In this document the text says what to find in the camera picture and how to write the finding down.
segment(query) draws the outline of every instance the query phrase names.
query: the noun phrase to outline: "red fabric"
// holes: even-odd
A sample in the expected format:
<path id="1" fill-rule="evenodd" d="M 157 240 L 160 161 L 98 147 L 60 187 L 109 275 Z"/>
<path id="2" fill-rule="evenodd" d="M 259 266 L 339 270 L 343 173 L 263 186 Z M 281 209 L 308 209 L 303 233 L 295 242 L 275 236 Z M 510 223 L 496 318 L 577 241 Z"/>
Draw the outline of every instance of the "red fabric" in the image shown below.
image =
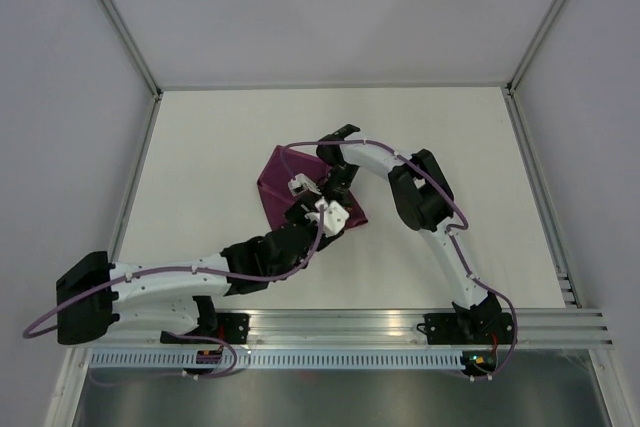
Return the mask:
<path id="1" fill-rule="evenodd" d="M 291 207 L 296 198 L 289 192 L 289 174 L 280 158 L 282 146 L 278 145 L 258 178 L 258 192 L 262 200 L 264 213 L 272 230 L 281 227 L 286 219 L 284 213 Z M 287 163 L 296 174 L 305 174 L 314 182 L 325 177 L 330 167 L 317 157 L 290 150 L 287 152 Z M 358 201 L 349 193 L 351 208 L 346 228 L 352 229 L 368 222 Z"/>

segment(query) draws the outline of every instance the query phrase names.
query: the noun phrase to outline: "ventilation grille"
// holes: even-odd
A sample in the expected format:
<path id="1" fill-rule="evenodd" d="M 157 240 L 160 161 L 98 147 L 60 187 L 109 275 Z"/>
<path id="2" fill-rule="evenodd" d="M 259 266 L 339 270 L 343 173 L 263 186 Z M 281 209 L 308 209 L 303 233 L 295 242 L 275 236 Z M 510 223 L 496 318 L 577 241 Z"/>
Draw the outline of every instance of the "ventilation grille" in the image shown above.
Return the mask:
<path id="1" fill-rule="evenodd" d="M 292 370 L 460 370 L 461 351 L 311 351 L 311 350 L 238 350 L 238 368 Z M 94 349 L 93 368 L 206 368 L 196 362 L 195 351 L 180 349 Z M 231 365 L 233 357 L 225 352 L 219 367 Z"/>

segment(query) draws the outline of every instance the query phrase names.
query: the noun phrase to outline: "gray floor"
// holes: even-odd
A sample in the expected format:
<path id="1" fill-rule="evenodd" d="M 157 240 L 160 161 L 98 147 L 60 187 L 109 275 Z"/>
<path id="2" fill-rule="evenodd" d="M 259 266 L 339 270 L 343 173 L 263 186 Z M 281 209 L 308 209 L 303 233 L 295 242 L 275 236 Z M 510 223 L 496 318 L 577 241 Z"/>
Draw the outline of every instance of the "gray floor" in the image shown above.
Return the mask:
<path id="1" fill-rule="evenodd" d="M 148 371 L 96 371 L 101 381 Z M 490 383 L 428 371 L 247 370 L 194 382 L 87 383 L 76 425 L 607 426 L 588 358 L 521 352 Z"/>

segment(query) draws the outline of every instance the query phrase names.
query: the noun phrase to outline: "maroon cloth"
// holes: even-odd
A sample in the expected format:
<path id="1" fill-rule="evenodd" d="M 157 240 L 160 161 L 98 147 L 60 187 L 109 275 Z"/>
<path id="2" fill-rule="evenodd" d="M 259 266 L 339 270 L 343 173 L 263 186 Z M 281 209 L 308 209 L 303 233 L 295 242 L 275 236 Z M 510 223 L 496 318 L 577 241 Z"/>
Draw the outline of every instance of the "maroon cloth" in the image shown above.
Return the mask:
<path id="1" fill-rule="evenodd" d="M 284 213 L 296 201 L 296 197 L 291 195 L 289 191 L 289 173 L 282 164 L 281 152 L 282 146 L 276 146 L 269 162 L 267 162 L 258 178 L 258 192 L 260 193 L 264 213 L 267 214 L 267 220 L 272 230 L 281 227 L 286 222 Z M 329 173 L 330 167 L 312 155 L 290 150 L 286 156 L 289 167 L 296 174 L 305 174 L 314 182 L 318 182 Z M 352 229 L 366 224 L 368 222 L 367 217 L 351 193 L 349 193 L 349 200 L 351 201 L 351 207 L 349 208 L 349 220 L 346 228 Z"/>

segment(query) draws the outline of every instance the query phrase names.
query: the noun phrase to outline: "white table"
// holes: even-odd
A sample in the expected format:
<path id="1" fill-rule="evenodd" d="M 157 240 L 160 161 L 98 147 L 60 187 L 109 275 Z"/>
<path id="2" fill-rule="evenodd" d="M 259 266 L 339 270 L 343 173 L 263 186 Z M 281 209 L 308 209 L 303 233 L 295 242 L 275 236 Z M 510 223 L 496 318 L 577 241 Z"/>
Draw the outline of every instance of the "white table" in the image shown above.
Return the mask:
<path id="1" fill-rule="evenodd" d="M 564 307 L 497 87 L 166 92 L 120 259 L 197 258 L 266 233 L 256 180 L 274 146 L 346 123 L 399 150 L 431 150 L 469 218 L 465 239 L 483 280 L 517 307 Z M 216 306 L 450 307 L 440 267 L 399 219 L 388 184 L 361 171 L 353 192 L 369 224 L 286 282 Z"/>

